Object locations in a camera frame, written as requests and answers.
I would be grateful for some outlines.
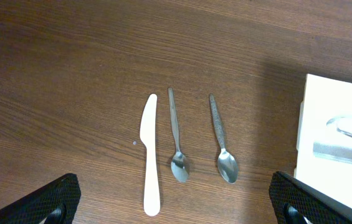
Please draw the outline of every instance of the teaspoon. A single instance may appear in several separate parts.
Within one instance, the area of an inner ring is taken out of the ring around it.
[[[171,160],[171,171],[174,177],[180,181],[185,182],[189,176],[189,162],[187,157],[180,150],[178,121],[176,114],[176,106],[174,104],[173,89],[169,88],[169,103],[170,103],[170,118],[171,130],[173,132],[174,142],[176,143],[176,153]]]
[[[219,168],[220,175],[224,178],[224,180],[230,184],[233,184],[237,181],[239,170],[238,164],[234,157],[226,150],[224,131],[213,94],[209,95],[209,99],[211,103],[214,131],[216,132],[217,140],[219,141],[221,148],[219,158],[217,159],[217,167]]]

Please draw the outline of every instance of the cutlery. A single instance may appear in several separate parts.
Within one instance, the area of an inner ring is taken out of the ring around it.
[[[219,168],[220,175],[224,178],[224,180],[230,184],[233,184],[237,181],[238,164],[234,157],[226,150],[224,131],[213,94],[209,95],[209,101],[211,104],[214,131],[216,132],[217,140],[219,141],[221,148],[219,158],[217,159],[217,167]]]
[[[157,215],[161,209],[155,153],[155,119],[157,99],[158,97],[155,94],[151,94],[148,98],[148,101],[145,104],[140,127],[140,139],[146,147],[144,211],[149,216]]]
[[[189,176],[189,161],[187,157],[180,150],[178,121],[176,113],[176,105],[174,104],[173,89],[169,88],[169,103],[170,103],[170,118],[171,130],[173,132],[174,142],[176,144],[176,153],[171,160],[171,171],[174,177],[180,181],[185,182]]]

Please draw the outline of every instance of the spoon handle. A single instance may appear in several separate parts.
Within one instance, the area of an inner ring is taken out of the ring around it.
[[[177,121],[177,114],[176,114],[176,105],[174,104],[173,89],[169,88],[168,91],[169,91],[169,103],[170,103],[171,131],[173,132],[174,142],[176,143],[176,150],[180,151],[178,121]]]
[[[216,132],[216,136],[217,136],[217,140],[219,141],[220,148],[225,149],[226,144],[224,141],[224,131],[221,124],[219,112],[217,111],[216,101],[214,100],[213,94],[209,95],[209,100],[211,102],[214,131]]]

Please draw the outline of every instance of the wood grain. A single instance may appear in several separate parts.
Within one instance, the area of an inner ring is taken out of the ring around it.
[[[67,172],[74,223],[275,223],[305,75],[352,82],[352,0],[0,1],[0,208]],[[183,152],[180,184],[167,88]],[[143,211],[142,111],[158,95],[161,211]],[[209,94],[240,167],[220,177]]]

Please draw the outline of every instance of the white plastic knife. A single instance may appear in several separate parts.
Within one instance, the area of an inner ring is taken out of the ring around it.
[[[161,209],[155,153],[155,119],[157,98],[158,97],[155,94],[151,94],[148,98],[148,101],[145,104],[140,127],[140,139],[146,147],[144,211],[149,216],[157,215]]]

